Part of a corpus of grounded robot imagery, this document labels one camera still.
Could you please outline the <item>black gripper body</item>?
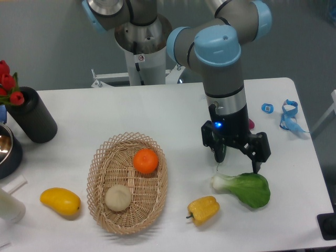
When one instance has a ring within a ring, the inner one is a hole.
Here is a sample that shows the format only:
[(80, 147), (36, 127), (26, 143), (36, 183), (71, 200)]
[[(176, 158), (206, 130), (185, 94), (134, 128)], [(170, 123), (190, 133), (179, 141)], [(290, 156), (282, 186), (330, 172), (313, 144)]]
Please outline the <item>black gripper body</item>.
[(235, 113), (222, 116), (217, 114), (215, 109), (214, 104), (208, 107), (211, 128), (215, 135), (222, 139), (225, 145), (243, 149), (250, 134), (247, 105)]

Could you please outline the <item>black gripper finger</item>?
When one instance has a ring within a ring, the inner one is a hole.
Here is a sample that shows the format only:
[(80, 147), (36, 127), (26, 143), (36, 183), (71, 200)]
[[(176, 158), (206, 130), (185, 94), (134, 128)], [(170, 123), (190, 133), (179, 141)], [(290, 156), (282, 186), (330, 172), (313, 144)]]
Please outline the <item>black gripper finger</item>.
[(239, 149), (247, 155), (252, 162), (253, 173), (258, 173), (262, 163), (271, 155), (269, 141), (265, 132), (247, 134), (238, 141)]
[(226, 156), (226, 146), (223, 139), (214, 132), (211, 121), (206, 121), (202, 125), (201, 133), (203, 146), (211, 149), (216, 162), (223, 162)]

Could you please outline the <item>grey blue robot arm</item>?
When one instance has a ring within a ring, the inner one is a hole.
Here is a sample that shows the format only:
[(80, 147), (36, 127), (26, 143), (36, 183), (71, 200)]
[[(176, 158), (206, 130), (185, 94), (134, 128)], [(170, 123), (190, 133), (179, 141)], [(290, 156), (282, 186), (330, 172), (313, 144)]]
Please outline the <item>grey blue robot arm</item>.
[(202, 77), (210, 120), (201, 128), (203, 144), (222, 162), (226, 148), (241, 150), (260, 170), (271, 151), (267, 135), (252, 134), (242, 77), (241, 46), (266, 35), (272, 25), (262, 1), (208, 1), (214, 19), (195, 28), (172, 28), (156, 1), (83, 1), (97, 30), (114, 30), (124, 51), (132, 86), (166, 82), (170, 57)]

